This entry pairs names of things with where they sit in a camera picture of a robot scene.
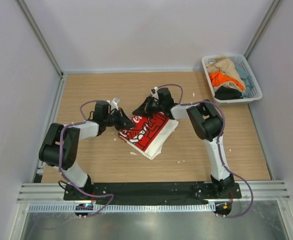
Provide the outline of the white t shirt red print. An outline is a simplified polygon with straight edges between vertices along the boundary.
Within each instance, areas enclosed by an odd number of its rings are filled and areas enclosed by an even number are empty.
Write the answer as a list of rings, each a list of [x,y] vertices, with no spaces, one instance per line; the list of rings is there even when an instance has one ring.
[[[149,160],[161,153],[165,141],[179,125],[162,112],[153,117],[134,115],[131,121],[135,127],[120,131],[118,136]]]

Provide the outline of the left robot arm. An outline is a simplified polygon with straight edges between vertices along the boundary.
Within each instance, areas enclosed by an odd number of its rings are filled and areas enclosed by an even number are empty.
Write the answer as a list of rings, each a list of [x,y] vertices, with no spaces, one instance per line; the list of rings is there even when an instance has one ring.
[[[89,198],[107,198],[113,195],[94,195],[91,177],[77,163],[79,142],[100,136],[107,127],[117,131],[130,130],[136,124],[118,106],[119,99],[91,100],[79,108],[81,122],[52,123],[39,150],[39,160],[58,170],[68,185]]]

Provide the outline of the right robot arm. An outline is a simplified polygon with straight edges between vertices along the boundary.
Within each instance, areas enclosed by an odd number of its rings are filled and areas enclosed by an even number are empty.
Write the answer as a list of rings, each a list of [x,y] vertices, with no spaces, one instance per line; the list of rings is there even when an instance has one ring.
[[[219,197],[229,194],[235,185],[234,175],[228,167],[223,147],[225,115],[222,109],[210,100],[193,103],[176,103],[167,87],[154,88],[144,102],[135,109],[135,116],[152,117],[163,113],[171,120],[189,119],[198,138],[203,140],[211,165],[211,182]]]

